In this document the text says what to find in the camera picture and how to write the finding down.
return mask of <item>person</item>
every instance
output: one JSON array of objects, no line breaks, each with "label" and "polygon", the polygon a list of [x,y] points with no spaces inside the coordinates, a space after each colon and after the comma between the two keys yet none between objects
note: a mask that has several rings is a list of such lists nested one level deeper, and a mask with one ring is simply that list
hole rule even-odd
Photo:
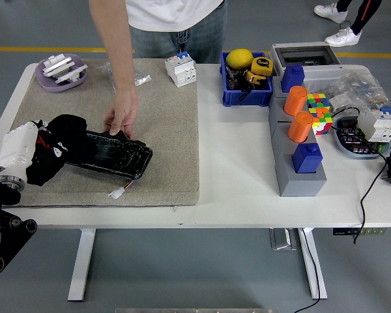
[{"label": "person", "polygon": [[227,22],[226,0],[89,0],[91,17],[107,51],[116,93],[104,130],[134,139],[138,114],[135,57],[168,58],[187,51],[196,63],[217,63]]},{"label": "person", "polygon": [[[364,0],[358,9],[358,15],[352,26],[341,29],[339,33],[329,36],[325,39],[332,47],[353,46],[359,42],[362,34],[362,28],[371,19],[378,10],[382,0]],[[314,12],[322,18],[328,18],[336,23],[342,23],[346,20],[347,7],[352,0],[339,0],[331,5],[317,5]]]}]

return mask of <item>yellow lemon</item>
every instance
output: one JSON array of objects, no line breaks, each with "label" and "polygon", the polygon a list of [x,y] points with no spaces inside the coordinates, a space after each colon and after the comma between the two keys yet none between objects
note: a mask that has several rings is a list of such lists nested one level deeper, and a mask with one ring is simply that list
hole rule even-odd
[{"label": "yellow lemon", "polygon": [[243,70],[252,65],[252,52],[245,48],[234,49],[226,57],[226,63],[234,70]]}]

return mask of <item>black pants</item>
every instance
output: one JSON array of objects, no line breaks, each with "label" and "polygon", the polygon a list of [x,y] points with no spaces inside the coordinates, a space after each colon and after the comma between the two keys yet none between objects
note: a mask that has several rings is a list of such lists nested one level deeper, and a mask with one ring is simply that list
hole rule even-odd
[{"label": "black pants", "polygon": [[[382,0],[364,0],[359,7],[358,16],[353,22],[351,29],[355,35],[359,34],[365,24],[378,10]],[[339,0],[336,4],[338,12],[345,12],[352,0]]]}]

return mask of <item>white sneaker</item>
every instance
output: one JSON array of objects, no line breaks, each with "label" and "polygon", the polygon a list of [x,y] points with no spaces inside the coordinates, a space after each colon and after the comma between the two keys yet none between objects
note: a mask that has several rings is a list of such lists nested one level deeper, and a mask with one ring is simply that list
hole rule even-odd
[{"label": "white sneaker", "polygon": [[355,35],[350,27],[346,29],[341,29],[339,33],[327,37],[325,42],[332,47],[344,47],[344,46],[353,46],[359,42],[359,38],[362,34],[362,31]]},{"label": "white sneaker", "polygon": [[317,5],[314,7],[314,12],[322,18],[328,18],[338,24],[344,22],[347,15],[347,11],[338,12],[335,3],[332,3],[331,5]]}]

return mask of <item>gray electrical box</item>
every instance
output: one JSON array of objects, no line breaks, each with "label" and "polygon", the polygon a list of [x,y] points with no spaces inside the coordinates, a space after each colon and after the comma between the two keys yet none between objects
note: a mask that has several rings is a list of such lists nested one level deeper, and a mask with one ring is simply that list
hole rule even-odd
[{"label": "gray electrical box", "polygon": [[269,57],[277,76],[283,76],[288,65],[303,66],[304,86],[309,93],[332,87],[341,77],[340,62],[326,42],[273,44]]}]

